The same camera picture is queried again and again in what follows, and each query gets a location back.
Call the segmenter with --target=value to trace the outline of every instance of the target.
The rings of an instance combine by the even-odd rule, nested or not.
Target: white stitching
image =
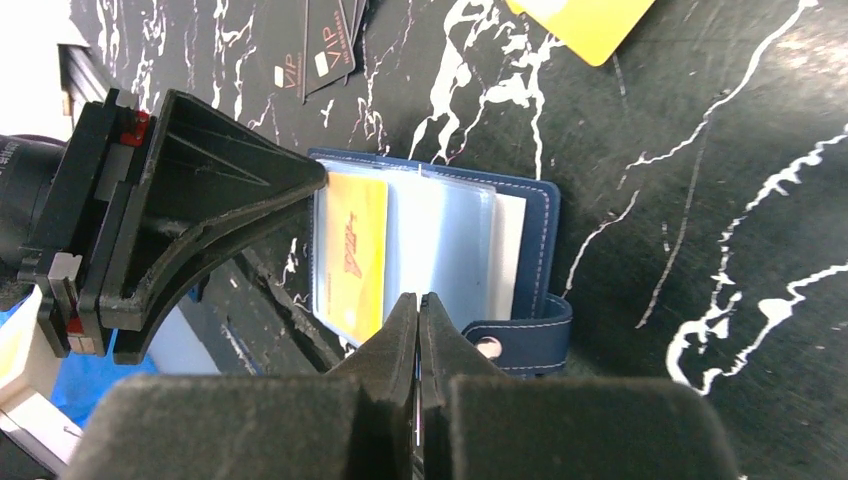
[[[534,365],[532,367],[501,367],[501,370],[533,370],[534,368],[557,368],[565,365],[565,360],[553,365]]]
[[[473,332],[474,330],[479,330],[481,328],[491,328],[491,329],[495,329],[495,328],[508,328],[508,329],[545,328],[545,327],[556,327],[557,325],[565,325],[565,324],[568,324],[568,323],[571,323],[570,318],[568,320],[563,320],[561,322],[541,323],[539,325],[477,325],[476,327],[471,327],[470,329],[468,329],[468,331],[465,332],[465,335],[468,335],[471,332]]]
[[[406,170],[404,167],[402,167],[400,165],[392,165],[392,164],[389,164],[389,163],[386,163],[386,162],[380,162],[380,161],[377,161],[377,160],[369,160],[369,159],[364,159],[364,158],[356,158],[356,157],[342,156],[342,155],[336,155],[336,154],[326,154],[326,153],[321,153],[320,155],[322,156],[322,158],[325,158],[327,160],[347,160],[349,162],[358,162],[358,163],[368,163],[368,164],[372,164],[372,165],[379,165],[379,166],[382,166],[382,167],[387,167],[391,170]],[[532,190],[534,192],[541,193],[542,196],[545,198],[545,220],[543,222],[543,228],[542,228],[542,240],[539,243],[539,263],[536,266],[536,284],[534,285],[534,289],[533,289],[534,301],[533,301],[532,305],[530,306],[530,317],[535,318],[536,317],[536,303],[537,303],[535,300],[539,298],[539,288],[541,287],[541,283],[542,283],[542,265],[544,264],[544,256],[545,256],[545,240],[547,240],[547,238],[548,238],[548,221],[549,221],[550,215],[551,215],[551,199],[548,197],[548,194],[544,190],[542,190],[541,188],[531,187],[531,186],[528,186],[528,185],[515,185],[513,183],[507,183],[507,182],[496,182],[494,180],[485,180],[485,179],[473,178],[473,177],[460,177],[458,175],[453,175],[453,174],[450,174],[450,173],[441,173],[441,172],[435,172],[435,171],[431,171],[431,172],[428,172],[428,173],[433,173],[435,175],[440,175],[440,176],[443,176],[443,177],[456,178],[456,179],[459,179],[459,180],[471,180],[471,181],[475,181],[475,182],[478,182],[478,183],[489,183],[489,184],[492,184],[492,185],[502,185],[502,186],[508,186],[508,187],[513,187],[513,188],[522,188],[522,189],[525,189],[525,190]]]

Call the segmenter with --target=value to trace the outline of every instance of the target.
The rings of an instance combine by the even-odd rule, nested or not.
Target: yellow card
[[[385,181],[329,174],[326,317],[359,342],[383,324],[388,195]]]
[[[515,14],[527,12],[589,65],[615,52],[654,0],[506,0]]]

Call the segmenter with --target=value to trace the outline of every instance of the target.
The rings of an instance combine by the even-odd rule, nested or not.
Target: white card
[[[527,199],[497,194],[489,263],[489,320],[510,320]]]

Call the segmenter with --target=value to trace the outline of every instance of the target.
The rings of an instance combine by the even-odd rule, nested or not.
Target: black marble table
[[[848,3],[657,0],[592,68],[499,0],[372,0],[361,67],[305,105],[273,85],[267,6],[74,0],[73,19],[146,109],[178,88],[299,152],[556,182],[568,373],[691,385],[749,479],[848,478]],[[306,234],[257,247],[297,301]]]

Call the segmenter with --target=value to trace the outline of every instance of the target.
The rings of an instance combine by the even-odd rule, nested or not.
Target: blue wallet
[[[311,149],[309,156],[316,160],[370,165],[383,170],[425,172],[483,184],[494,187],[497,193],[524,198],[526,207],[512,305],[513,320],[454,321],[460,327],[465,325],[462,334],[473,344],[484,339],[499,342],[501,353],[492,361],[507,373],[536,376],[564,367],[572,309],[564,299],[548,293],[560,210],[560,193],[556,185],[368,153]]]

